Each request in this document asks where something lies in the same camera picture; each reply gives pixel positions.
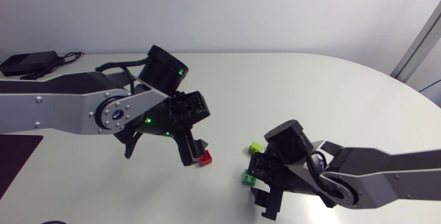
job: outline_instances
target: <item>red block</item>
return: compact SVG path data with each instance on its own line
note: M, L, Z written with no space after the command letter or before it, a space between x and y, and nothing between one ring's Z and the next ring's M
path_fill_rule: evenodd
M209 154L208 150L206 150L205 154L199 157L199 163L201 164L201 166L205 166L211 162L213 162L213 158Z

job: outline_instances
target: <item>power adapter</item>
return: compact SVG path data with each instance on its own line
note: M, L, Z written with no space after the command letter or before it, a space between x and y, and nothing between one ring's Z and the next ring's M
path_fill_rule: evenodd
M12 55L0 65L5 77L27 75L46 70L59 60L55 51Z

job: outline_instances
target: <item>green lego brick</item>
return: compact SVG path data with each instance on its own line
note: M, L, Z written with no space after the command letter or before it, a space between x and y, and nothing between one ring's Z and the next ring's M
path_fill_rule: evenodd
M263 146L261 146L260 144L256 143L256 142L252 142L251 145L249 145L249 149L248 152L250 154L255 154L257 152L262 152L263 150Z
M254 184L256 184L256 178L248 175L247 169L245 169L245 172L243 172L242 184L249 185L251 187L253 187Z

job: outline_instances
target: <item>cable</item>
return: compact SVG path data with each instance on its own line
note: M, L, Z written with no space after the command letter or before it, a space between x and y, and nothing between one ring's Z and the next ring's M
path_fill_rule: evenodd
M120 68L121 66L132 67L132 66L138 66L138 65L145 65L149 60L150 60L149 57L147 57L145 59L141 59L140 61L105 63L104 65L95 68L95 70L97 72L103 72L104 70L107 70L110 68Z
M311 155L312 154L318 154L318 155L320 155L322 157L323 168L326 168L328 166L328 164L326 163L325 155L322 152L320 152L320 151L313 151L313 152L311 152Z
M306 154L306 164L309 170L309 173L311 174L312 179L316 183L316 185L323 191L328 193L330 196L338 198L338 195L330 190L328 190L322 183L322 181L319 179L319 173L316 171L316 167L314 166L314 162L312 161L311 154L322 154L319 151L314 151L311 154L308 153L306 145L303 143L303 146L300 146L302 148L303 154Z
M427 86L426 88L420 90L419 92L421 92L421 91L423 91L423 90L427 90L428 88L430 88L431 86L433 86L433 85L435 85L435 84L437 84L437 83L439 83L439 82L441 82L441 79L438 80L438 81L436 81L435 83L432 83L431 85Z
M135 93L135 85L133 82L135 80L134 80L132 73L130 73L130 71L125 66L117 66L117 67L121 68L126 73L127 77L129 78L129 82L130 82L130 93L134 94ZM103 72L104 70L108 70L110 68L104 68L103 70L98 70L98 68L96 68L96 71Z
M70 63L74 63L77 59L79 59L79 57L81 57L81 55L84 55L83 52L69 52L66 55L59 57L57 61L55 61L52 65L50 65L48 68L42 70L41 72L38 73L34 73L34 74L29 74L26 76L21 77L20 79L25 79L25 80L36 80L39 79L41 77L44 77L45 75L54 72L57 68L59 68L60 66L63 65L67 65ZM66 61L67 58L69 57L73 57L75 56L73 59Z
M125 66L121 66L121 69L123 69L123 71L126 73L127 77L129 77L130 93L135 94L135 85L133 83L134 79L133 79L132 73L130 73L130 71Z

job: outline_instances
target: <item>black mat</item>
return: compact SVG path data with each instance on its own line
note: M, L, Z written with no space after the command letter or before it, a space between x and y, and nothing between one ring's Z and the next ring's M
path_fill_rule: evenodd
M35 135L0 134L0 199L42 139Z

